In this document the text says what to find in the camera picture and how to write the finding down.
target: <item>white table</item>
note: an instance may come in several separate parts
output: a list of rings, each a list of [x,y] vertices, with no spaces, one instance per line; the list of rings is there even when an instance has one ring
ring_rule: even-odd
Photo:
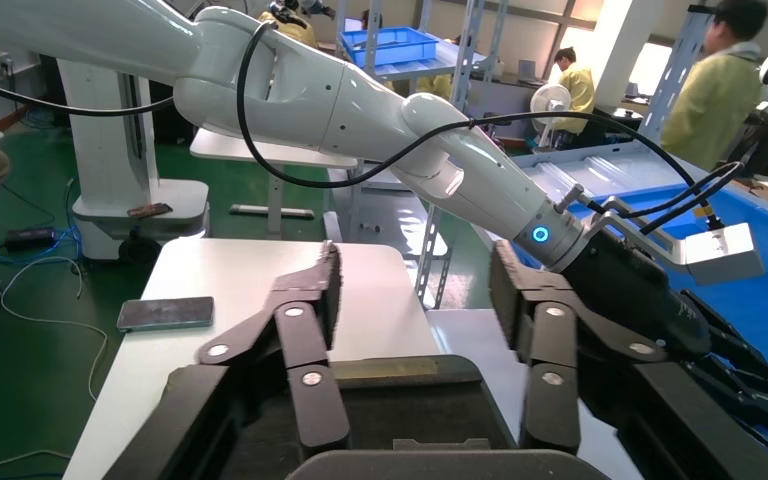
[[[205,342],[258,312],[275,277],[315,264],[321,244],[181,239],[168,243],[143,300],[213,296],[210,328],[130,333],[116,355],[65,480],[101,479],[160,400],[173,370]],[[340,245],[343,290],[332,361],[436,355],[401,255]]]
[[[334,168],[339,170],[352,170],[358,166],[357,160],[348,157],[325,155],[304,148],[275,145],[272,143],[255,142],[257,149],[263,158],[269,161],[273,167],[283,171],[287,165],[315,168]],[[255,159],[249,152],[246,142],[239,138],[228,137],[205,129],[199,129],[196,138],[190,145],[190,154],[199,158],[212,158],[216,160],[236,160],[240,162],[254,162]],[[298,208],[281,208],[281,199],[284,193],[284,182],[278,178],[269,176],[269,199],[267,206],[257,205],[232,205],[231,213],[247,213],[267,216],[266,238],[280,240],[281,217],[313,218],[313,210]]]

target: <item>power adapter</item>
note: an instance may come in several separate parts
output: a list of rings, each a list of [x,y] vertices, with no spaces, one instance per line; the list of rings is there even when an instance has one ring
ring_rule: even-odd
[[[57,232],[53,227],[27,228],[10,230],[4,239],[4,248],[8,252],[21,252],[40,248],[51,248],[57,242]]]

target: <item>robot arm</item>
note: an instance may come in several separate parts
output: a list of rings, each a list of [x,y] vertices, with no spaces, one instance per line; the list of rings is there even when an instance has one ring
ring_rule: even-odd
[[[225,8],[205,9],[190,22],[161,0],[0,0],[1,40],[173,85],[175,105],[185,118],[238,137],[237,74],[258,26]],[[356,66],[274,31],[256,46],[245,109],[256,139],[378,161],[437,127],[467,120],[438,97],[403,99]],[[563,272],[595,311],[668,345],[707,353],[704,319],[677,299],[657,265],[607,231],[585,230],[480,129],[433,137],[391,171],[429,202]],[[610,214],[604,217],[610,220]],[[693,258],[712,265],[711,260],[731,255],[728,238],[702,239],[700,248],[710,254]],[[686,265],[691,257],[683,252],[674,248],[666,254],[693,273]],[[640,309],[617,310],[629,299],[645,302]]]
[[[1,40],[173,85],[175,105],[190,122],[237,137],[237,70],[258,25],[219,7],[190,22],[161,0],[0,0]],[[403,99],[354,65],[277,32],[258,45],[245,93],[258,140],[369,160],[386,160],[427,131],[466,120],[442,99]],[[435,137],[392,171],[425,199],[510,240],[541,216],[546,228],[558,229],[534,245],[547,265],[580,232],[568,214],[549,212],[546,195],[480,129]]]

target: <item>blue tray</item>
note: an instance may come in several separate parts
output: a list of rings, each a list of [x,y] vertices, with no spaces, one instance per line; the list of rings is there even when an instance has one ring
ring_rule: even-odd
[[[352,63],[361,68],[366,65],[366,33],[358,30],[340,34],[340,42]],[[436,58],[437,42],[437,38],[410,27],[382,28],[378,30],[375,66]]]
[[[683,185],[659,187],[618,195],[634,209],[651,207],[678,195],[684,190]],[[749,280],[709,285],[700,287],[689,275],[677,274],[668,270],[670,283],[676,290],[692,290],[702,300],[725,317],[729,322],[758,348],[768,360],[768,210],[741,197],[739,194],[723,190],[711,198],[711,205],[727,225],[748,222],[755,243],[761,253],[766,274]],[[584,218],[590,211],[581,205],[570,208],[576,216]],[[686,213],[665,226],[667,232],[676,238],[685,238],[694,233],[705,231],[704,219],[697,219],[692,213]],[[530,266],[538,267],[536,260],[517,248],[520,260]]]

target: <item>shirt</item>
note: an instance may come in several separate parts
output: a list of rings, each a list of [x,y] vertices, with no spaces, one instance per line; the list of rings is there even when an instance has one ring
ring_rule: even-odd
[[[756,66],[739,55],[711,55],[691,69],[664,122],[664,150],[708,171],[722,160],[744,120],[761,101]]]
[[[422,77],[416,81],[416,91],[420,93],[433,93],[449,101],[452,98],[452,76]]]
[[[596,89],[593,87],[593,73],[590,71],[590,67],[573,63],[561,74],[558,83],[570,92],[570,97],[572,97],[571,111],[593,113]],[[553,128],[578,135],[585,126],[587,126],[587,120],[583,118],[562,118],[554,123]]]
[[[279,32],[292,38],[293,40],[297,40],[307,45],[310,48],[319,48],[319,45],[316,43],[316,35],[313,33],[313,25],[311,25],[310,22],[299,17],[298,15],[295,15],[295,17],[301,20],[302,22],[304,22],[307,25],[307,28],[302,28],[294,23],[281,23],[275,20],[275,17],[273,17],[272,14],[269,12],[263,12],[263,15],[260,16],[258,21],[259,22],[265,22],[268,20],[275,21],[275,23],[278,24]]]

